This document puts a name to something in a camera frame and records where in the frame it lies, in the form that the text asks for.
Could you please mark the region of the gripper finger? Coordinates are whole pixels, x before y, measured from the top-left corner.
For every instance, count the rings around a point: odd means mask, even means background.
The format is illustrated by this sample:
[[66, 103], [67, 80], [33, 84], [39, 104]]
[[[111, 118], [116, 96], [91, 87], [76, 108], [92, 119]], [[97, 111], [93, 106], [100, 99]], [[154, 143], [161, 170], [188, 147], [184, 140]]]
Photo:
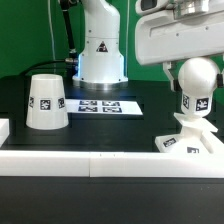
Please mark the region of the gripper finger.
[[163, 71], [170, 82], [170, 88], [173, 92], [181, 90], [178, 74], [177, 74], [177, 63], [176, 62], [164, 62]]
[[216, 76], [217, 88], [224, 88], [224, 70]]

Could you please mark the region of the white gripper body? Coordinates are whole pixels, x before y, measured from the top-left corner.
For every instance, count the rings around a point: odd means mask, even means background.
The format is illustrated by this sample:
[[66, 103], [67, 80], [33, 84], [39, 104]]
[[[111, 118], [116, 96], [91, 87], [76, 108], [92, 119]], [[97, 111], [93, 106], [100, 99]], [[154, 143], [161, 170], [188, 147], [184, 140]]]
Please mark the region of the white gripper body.
[[224, 54], [224, 0], [137, 0], [141, 65]]

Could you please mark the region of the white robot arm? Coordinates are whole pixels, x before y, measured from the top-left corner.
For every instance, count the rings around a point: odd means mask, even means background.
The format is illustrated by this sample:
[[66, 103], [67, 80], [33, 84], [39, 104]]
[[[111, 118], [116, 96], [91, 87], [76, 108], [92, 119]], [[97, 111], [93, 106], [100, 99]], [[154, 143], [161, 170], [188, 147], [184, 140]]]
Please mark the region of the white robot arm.
[[[119, 51], [120, 14], [106, 0], [58, 0], [69, 42], [73, 83], [111, 90], [128, 82]], [[85, 15], [85, 47], [75, 49], [69, 8], [81, 4]], [[224, 54], [224, 0], [137, 0], [135, 55], [141, 65], [162, 64], [171, 88], [174, 64], [197, 56]]]

